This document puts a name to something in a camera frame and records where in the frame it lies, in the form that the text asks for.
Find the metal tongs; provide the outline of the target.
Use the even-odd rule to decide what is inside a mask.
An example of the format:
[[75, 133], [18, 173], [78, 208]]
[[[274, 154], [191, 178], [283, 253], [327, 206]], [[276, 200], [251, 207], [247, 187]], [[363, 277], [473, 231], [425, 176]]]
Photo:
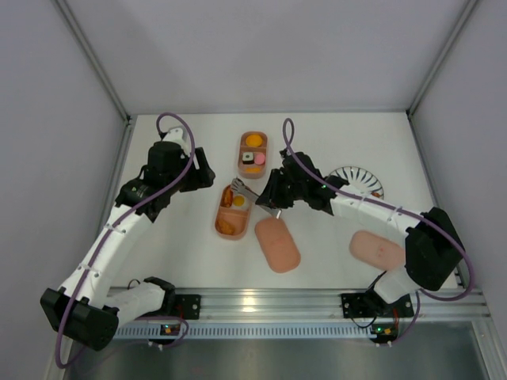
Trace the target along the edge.
[[242, 180], [239, 178], [234, 178], [231, 181], [231, 189], [233, 192], [236, 192], [242, 196], [245, 196], [251, 203], [258, 206], [263, 211], [267, 212], [271, 217], [274, 217], [275, 219], [279, 219], [282, 215], [281, 209], [275, 209], [266, 207], [265, 205], [258, 205], [257, 200], [259, 198], [259, 195], [254, 192], [251, 188], [249, 188]]

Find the pink toy sweet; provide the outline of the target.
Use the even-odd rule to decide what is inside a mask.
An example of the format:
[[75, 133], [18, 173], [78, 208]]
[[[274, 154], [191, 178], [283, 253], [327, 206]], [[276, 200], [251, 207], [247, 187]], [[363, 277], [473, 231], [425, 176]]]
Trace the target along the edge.
[[263, 165], [265, 163], [265, 155], [264, 154], [256, 154], [254, 157], [254, 163], [256, 165]]

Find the white fried egg toy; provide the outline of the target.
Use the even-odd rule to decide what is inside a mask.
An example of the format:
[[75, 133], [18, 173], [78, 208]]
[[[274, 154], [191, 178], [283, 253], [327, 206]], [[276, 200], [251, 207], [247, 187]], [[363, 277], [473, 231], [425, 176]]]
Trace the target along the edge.
[[250, 208], [250, 201], [243, 195], [235, 195], [232, 199], [231, 208], [237, 211], [247, 211]]

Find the black white sushi roll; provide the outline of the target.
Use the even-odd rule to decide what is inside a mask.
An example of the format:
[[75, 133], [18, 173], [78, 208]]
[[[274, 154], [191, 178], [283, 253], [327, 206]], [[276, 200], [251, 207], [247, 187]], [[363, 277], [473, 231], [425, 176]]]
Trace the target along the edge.
[[242, 164], [253, 165], [255, 163], [255, 153], [251, 151], [245, 151], [242, 153]]

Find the orange toy fried shrimp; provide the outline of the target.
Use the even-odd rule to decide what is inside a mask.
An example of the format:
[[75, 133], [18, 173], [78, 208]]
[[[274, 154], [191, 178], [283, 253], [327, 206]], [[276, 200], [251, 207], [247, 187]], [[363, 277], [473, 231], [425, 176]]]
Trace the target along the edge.
[[219, 219], [216, 222], [216, 229], [221, 233], [225, 235], [231, 235], [234, 236], [235, 234], [235, 227], [234, 225], [230, 224], [227, 220]]

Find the orange round toy food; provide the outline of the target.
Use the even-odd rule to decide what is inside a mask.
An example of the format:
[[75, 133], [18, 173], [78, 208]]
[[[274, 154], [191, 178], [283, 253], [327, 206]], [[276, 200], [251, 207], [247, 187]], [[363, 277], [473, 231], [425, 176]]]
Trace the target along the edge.
[[245, 144], [248, 147], [260, 147], [262, 146], [263, 142], [264, 139], [262, 138], [261, 135], [258, 134], [248, 135], [245, 140]]

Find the striped round plate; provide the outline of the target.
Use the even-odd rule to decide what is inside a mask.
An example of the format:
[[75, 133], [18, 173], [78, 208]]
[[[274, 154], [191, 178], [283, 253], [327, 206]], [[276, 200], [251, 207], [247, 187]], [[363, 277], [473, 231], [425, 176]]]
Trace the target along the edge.
[[371, 195], [378, 192], [381, 200], [384, 199], [384, 189], [380, 180], [370, 171], [357, 166], [342, 166], [333, 170], [330, 175], [340, 177], [349, 182], [348, 192], [358, 195]]

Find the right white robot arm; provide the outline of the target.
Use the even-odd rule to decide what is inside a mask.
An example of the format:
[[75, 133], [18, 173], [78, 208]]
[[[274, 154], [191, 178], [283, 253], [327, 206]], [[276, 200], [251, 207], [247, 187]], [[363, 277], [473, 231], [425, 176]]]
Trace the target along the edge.
[[384, 270], [369, 287], [373, 301], [392, 304], [413, 291], [438, 291], [463, 258], [463, 243], [446, 211], [410, 211], [355, 189], [346, 179], [323, 177], [309, 156], [282, 153], [257, 198], [258, 206], [288, 209], [296, 201], [316, 211], [349, 219], [399, 245], [404, 264]]

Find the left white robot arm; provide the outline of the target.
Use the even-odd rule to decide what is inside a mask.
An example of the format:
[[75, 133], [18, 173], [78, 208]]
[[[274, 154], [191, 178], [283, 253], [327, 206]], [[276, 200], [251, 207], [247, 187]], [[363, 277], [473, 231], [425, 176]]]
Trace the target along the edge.
[[59, 289], [48, 288], [41, 296], [40, 304], [58, 340], [68, 337], [100, 351], [119, 327], [146, 314], [172, 312], [175, 288], [156, 277], [109, 295], [133, 245], [170, 205], [171, 197], [209, 188], [215, 179], [188, 126], [173, 127], [160, 137], [149, 149], [139, 175], [121, 187], [103, 230], [82, 262]]

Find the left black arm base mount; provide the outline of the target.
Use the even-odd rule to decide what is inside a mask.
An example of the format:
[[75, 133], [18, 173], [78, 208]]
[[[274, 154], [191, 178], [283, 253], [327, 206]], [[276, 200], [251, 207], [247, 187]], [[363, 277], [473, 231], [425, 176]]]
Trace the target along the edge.
[[153, 317], [179, 317], [187, 321], [199, 320], [200, 307], [200, 294], [176, 294], [172, 306], [167, 306], [154, 312], [145, 313], [141, 317], [138, 317], [138, 320]]

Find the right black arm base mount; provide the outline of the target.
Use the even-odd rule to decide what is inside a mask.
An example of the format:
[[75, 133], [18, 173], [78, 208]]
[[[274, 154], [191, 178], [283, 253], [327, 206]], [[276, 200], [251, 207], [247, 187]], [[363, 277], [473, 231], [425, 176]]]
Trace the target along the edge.
[[341, 304], [345, 318], [374, 318], [393, 317], [396, 311], [398, 317], [413, 317], [414, 307], [408, 294], [395, 302], [386, 302], [374, 291], [342, 293]]

